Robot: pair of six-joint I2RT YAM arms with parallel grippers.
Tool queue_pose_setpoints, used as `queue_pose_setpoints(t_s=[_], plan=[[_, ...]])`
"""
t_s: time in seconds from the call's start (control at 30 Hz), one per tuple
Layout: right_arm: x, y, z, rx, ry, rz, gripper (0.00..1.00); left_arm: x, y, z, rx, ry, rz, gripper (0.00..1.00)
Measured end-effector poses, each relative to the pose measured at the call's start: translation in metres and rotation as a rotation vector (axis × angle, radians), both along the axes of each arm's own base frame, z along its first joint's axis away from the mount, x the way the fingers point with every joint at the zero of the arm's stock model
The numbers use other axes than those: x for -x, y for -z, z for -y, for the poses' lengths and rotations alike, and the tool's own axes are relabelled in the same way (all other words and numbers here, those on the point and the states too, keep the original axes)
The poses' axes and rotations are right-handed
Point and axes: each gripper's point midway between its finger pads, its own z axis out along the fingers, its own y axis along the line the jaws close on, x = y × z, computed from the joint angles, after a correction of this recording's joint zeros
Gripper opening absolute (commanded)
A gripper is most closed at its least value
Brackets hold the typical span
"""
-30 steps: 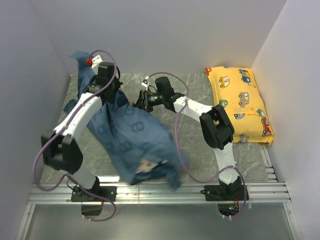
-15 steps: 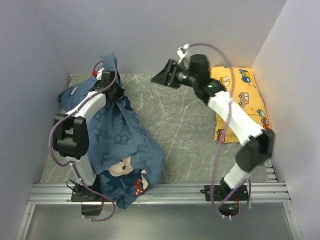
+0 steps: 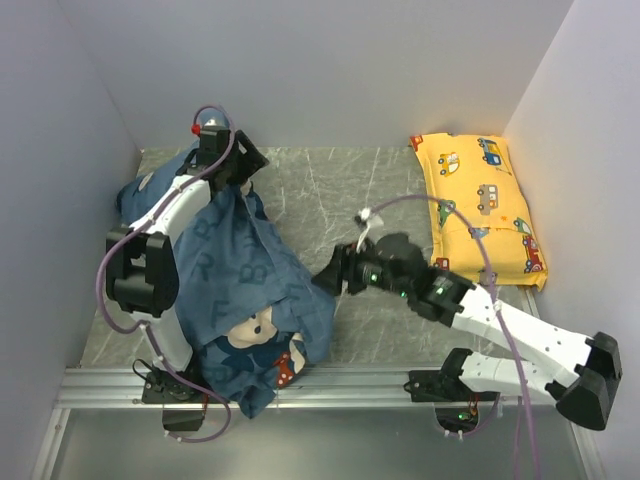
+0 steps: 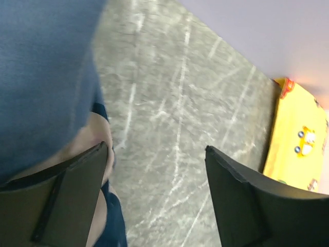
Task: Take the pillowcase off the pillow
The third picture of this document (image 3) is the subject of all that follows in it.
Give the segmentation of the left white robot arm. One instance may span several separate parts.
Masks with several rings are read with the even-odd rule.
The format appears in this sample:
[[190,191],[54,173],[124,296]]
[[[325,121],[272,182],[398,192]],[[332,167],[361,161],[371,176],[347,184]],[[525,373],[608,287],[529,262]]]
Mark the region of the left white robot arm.
[[194,217],[227,186],[240,186],[266,157],[241,130],[194,124],[198,144],[161,196],[138,220],[107,236],[105,290],[129,314],[153,353],[146,378],[160,402],[198,403],[213,397],[174,304],[180,281],[173,247]]

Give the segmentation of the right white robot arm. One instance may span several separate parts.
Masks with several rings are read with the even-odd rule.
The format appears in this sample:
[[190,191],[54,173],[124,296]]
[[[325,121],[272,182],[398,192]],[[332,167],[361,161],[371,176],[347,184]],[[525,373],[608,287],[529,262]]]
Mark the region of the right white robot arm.
[[485,287],[430,265],[405,233],[336,245],[313,282],[332,296],[378,288],[405,299],[426,320],[511,351],[510,358],[496,358],[452,349],[437,372],[410,372],[405,389],[415,403],[519,396],[551,404],[583,428],[607,426],[622,379],[615,338],[571,332],[493,299]]

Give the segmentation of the blue cartoon pillowcase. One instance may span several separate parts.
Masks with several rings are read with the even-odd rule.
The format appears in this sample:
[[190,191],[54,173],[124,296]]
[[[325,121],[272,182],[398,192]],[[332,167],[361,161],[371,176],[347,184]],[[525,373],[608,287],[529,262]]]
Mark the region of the blue cartoon pillowcase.
[[327,358],[336,302],[282,240],[251,180],[219,192],[173,250],[174,307],[202,378],[246,417]]

